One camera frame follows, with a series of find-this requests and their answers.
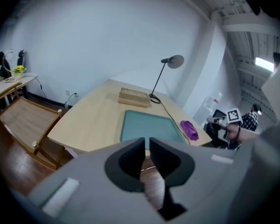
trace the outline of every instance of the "baseboard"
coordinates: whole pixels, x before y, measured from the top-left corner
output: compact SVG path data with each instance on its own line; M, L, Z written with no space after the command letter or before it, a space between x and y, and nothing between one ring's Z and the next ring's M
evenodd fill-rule
M57 106L60 106L60 107L65 108L63 103L60 103L60 102L57 102L57 101L54 101L54 100L51 100L51 99L47 99L47 98L42 97L42 96L39 96L39 95L35 95L35 94L33 94L33 93L30 93L30 92L28 92L28 95L31 95L31 96L34 97L34 98L40 99L40 100L45 101L45 102L48 102L48 103L50 103L50 104L57 105Z

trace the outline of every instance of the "cable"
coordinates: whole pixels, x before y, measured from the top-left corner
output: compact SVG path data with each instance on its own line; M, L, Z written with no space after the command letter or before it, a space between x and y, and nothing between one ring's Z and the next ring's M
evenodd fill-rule
M170 116L170 118L173 120L173 122L175 123L176 127L178 128L178 130L183 134L183 136L188 140L189 144L191 144L189 138L181 131L181 129L179 128L179 126L177 125L176 121L172 118L172 116L169 114L169 112L167 111L165 105L161 102L162 106L164 107L164 109L166 110L167 114Z
M24 77L35 77L35 78L37 79L36 76L31 76L31 75L29 75L29 76L24 76Z
M36 77L36 76L32 76L32 75L29 75L29 76L24 76L23 78L25 78L25 77L35 77L35 78L37 79L37 77Z
M69 97L69 99L64 103L64 104L66 104L69 100L70 100L70 98L73 96L73 95L75 95L76 93L73 93L70 97Z
M148 169L151 169L151 168L155 168L155 166L151 166L149 168L145 168L145 169L141 169L141 172L145 171L145 170L148 170Z

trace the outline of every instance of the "purple object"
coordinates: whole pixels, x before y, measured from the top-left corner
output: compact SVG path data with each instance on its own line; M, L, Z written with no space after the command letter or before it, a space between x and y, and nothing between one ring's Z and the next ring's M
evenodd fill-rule
M197 140L199 138L197 130L194 128L192 123L190 123L189 121L183 120L181 122L181 127L184 130L184 132L186 133L186 135L190 138L190 140Z

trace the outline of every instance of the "lamp head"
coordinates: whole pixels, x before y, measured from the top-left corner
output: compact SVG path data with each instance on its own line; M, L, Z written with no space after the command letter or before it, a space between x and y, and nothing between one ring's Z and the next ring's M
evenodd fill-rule
M167 63L168 66L172 69L179 68L183 64L184 61L185 61L185 59L181 55L175 55L170 58L161 60L162 63Z
M11 50L7 50L5 53L4 53L4 56L3 56L3 59L9 54L9 53L13 53L14 51L11 49Z

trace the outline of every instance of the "light wood tabletop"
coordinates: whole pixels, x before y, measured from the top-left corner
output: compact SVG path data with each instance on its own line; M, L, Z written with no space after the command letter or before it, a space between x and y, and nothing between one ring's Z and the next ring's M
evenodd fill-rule
M7 91L15 83L18 83L18 82L22 83L19 86L17 86L17 89L20 89L23 86L27 85L29 82L33 81L35 79L35 77L37 77L37 74L28 72L28 73L24 73L24 77L22 79L19 79L19 80L13 81L13 82L6 83L5 80L1 80L0 81L0 98L12 93L13 90L11 90L10 92L7 92L7 93L5 93L5 91Z
M118 103L122 87L146 93L151 92L142 87L109 79L75 104L54 126L48 134L48 138L74 151L90 152L120 142L120 132L126 110L169 118L161 104L151 102L151 107L144 108ZM199 139L191 141L191 145L200 146L211 142L208 134L172 99L158 92L156 95L161 99L180 129L182 129L180 126L182 120L188 120L194 125Z

